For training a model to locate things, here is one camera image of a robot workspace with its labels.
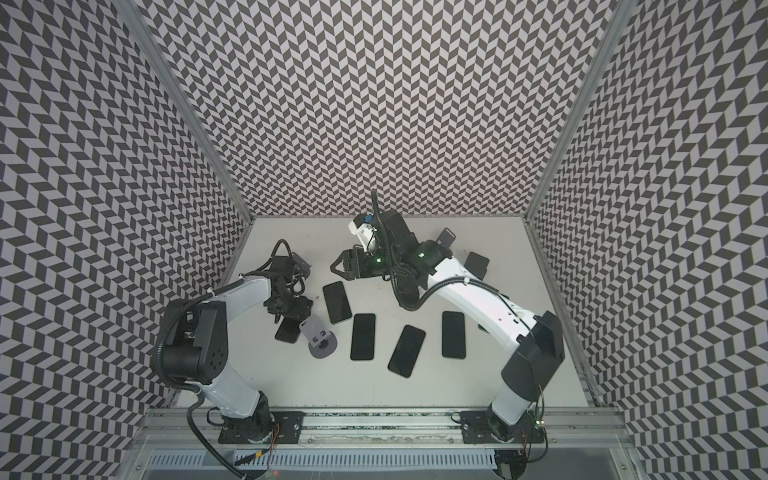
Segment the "chevron patterned wallpaper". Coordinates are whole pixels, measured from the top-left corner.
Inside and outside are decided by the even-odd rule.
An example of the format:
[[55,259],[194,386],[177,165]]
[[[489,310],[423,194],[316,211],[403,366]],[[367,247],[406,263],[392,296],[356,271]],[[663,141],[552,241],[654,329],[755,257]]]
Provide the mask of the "chevron patterned wallpaper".
[[615,0],[137,0],[261,215],[525,211]]
[[0,478],[110,475],[243,221],[108,0],[4,0],[0,64]]
[[655,478],[768,478],[767,18],[641,1],[535,218]]

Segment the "white tabletop surface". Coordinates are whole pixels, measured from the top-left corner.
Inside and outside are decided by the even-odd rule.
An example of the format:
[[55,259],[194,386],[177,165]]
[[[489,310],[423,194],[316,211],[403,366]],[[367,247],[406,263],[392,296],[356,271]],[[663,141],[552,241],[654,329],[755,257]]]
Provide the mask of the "white tabletop surface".
[[[257,219],[235,269],[235,276],[257,268],[275,242],[284,238],[291,249],[312,265],[306,293],[313,313],[327,321],[323,286],[342,280],[354,313],[376,314],[374,359],[349,359],[351,319],[331,326],[338,349],[325,359],[311,356],[307,341],[295,344],[274,339],[277,326],[266,308],[256,306],[229,325],[229,361],[255,388],[266,393],[271,406],[282,407],[485,407],[502,385],[500,372],[509,360],[501,346],[466,318],[467,356],[446,359],[441,354],[442,312],[456,311],[450,302],[433,296],[416,312],[398,307],[392,288],[380,278],[343,280],[330,272],[339,254],[358,243],[347,228],[351,219]],[[485,282],[512,301],[543,313],[553,310],[544,280],[521,218],[406,218],[419,241],[436,239],[443,227],[456,234],[454,255],[462,262],[474,251],[491,260]],[[413,374],[405,379],[387,369],[389,357],[405,325],[426,331]],[[570,354],[545,390],[547,406],[587,406]],[[182,392],[178,406],[194,396]]]

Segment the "gray panel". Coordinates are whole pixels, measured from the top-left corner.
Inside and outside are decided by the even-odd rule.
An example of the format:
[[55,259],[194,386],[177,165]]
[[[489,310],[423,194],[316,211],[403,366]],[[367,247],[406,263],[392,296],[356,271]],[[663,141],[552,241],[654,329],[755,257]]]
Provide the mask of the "gray panel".
[[106,0],[3,2],[0,64],[0,477],[110,475],[243,221]]
[[521,214],[616,0],[138,0],[257,215]]
[[767,16],[641,2],[535,218],[656,478],[768,478]]

